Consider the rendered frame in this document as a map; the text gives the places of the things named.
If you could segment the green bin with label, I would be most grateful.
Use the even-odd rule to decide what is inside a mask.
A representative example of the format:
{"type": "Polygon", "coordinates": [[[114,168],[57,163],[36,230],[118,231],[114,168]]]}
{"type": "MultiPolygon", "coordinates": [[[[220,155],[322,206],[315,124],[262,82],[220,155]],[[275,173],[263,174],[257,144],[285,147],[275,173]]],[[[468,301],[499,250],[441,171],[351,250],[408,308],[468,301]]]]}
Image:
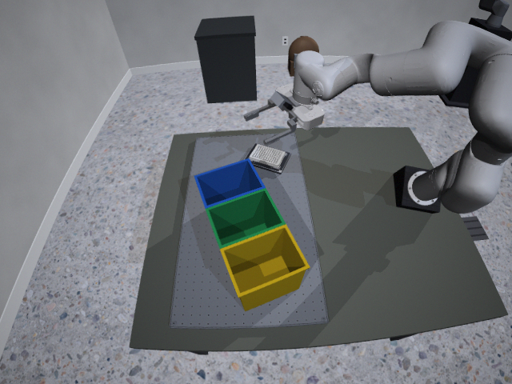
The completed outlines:
{"type": "Polygon", "coordinates": [[[286,224],[266,188],[206,208],[206,212],[219,249],[286,224]]]}

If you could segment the yellow open bin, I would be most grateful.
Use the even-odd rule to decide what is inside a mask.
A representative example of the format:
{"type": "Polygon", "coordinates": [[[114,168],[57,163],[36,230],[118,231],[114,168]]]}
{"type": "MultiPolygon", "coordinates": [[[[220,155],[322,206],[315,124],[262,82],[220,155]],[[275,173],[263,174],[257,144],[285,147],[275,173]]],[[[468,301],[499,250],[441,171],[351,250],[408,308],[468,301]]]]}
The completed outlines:
{"type": "Polygon", "coordinates": [[[245,311],[299,289],[310,268],[286,224],[220,251],[245,311]]]}

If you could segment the blue bin with label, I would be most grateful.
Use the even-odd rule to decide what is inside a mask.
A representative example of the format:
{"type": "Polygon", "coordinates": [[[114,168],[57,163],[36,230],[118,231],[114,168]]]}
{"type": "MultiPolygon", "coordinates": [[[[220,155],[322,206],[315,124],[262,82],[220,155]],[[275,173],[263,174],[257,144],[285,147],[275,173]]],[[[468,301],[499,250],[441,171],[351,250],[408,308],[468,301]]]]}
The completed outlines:
{"type": "Polygon", "coordinates": [[[194,178],[205,209],[265,188],[249,158],[194,178]]]}

